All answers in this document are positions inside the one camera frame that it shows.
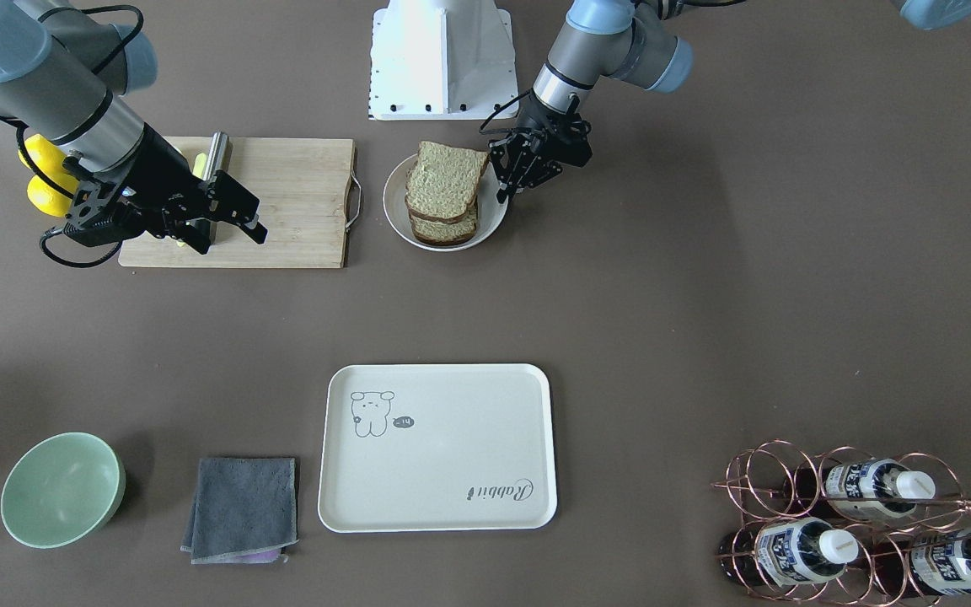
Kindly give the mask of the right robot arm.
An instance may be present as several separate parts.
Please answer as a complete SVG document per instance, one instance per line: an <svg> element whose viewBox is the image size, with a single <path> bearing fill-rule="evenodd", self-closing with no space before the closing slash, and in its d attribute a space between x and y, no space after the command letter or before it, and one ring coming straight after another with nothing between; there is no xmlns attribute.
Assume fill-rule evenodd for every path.
<svg viewBox="0 0 971 607"><path fill-rule="evenodd" d="M262 244L258 197L222 169L195 176L125 103L157 79L142 27L98 23L69 1L0 1L0 122L29 127L64 153L78 184L61 231L80 245L151 234L206 254L218 222Z"/></svg>

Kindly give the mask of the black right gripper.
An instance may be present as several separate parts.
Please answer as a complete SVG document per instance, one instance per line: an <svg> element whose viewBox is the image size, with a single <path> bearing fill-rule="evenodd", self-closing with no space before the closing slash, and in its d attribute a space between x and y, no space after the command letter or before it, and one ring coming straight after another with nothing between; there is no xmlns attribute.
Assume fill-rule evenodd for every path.
<svg viewBox="0 0 971 607"><path fill-rule="evenodd" d="M226 170L207 183L193 164L150 126L114 168L93 172L70 151L64 169L77 178L65 235L86 246L112 244L140 234L176 239L200 255L211 249L213 222L230 223L257 244L266 241L258 196ZM192 222L207 219L209 222Z"/></svg>

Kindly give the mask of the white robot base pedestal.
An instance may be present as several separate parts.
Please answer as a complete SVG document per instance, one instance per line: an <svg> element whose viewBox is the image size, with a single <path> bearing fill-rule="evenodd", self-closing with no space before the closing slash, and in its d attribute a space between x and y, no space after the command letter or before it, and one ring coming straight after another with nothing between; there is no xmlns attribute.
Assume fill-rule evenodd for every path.
<svg viewBox="0 0 971 607"><path fill-rule="evenodd" d="M518 112L512 17L493 1L390 1L373 13L370 57L370 119Z"/></svg>

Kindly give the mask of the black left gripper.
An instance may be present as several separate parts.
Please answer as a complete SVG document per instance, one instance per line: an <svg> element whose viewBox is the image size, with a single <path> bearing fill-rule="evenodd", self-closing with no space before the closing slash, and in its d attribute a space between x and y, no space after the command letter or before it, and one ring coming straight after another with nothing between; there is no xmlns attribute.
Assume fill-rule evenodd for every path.
<svg viewBox="0 0 971 607"><path fill-rule="evenodd" d="M517 97L517 124L491 128L490 161L498 179L497 200L508 203L515 193L539 187L560 175L562 165L581 168L591 158L588 134L591 126L578 115L581 100L570 97L561 110L547 106L537 97Z"/></svg>

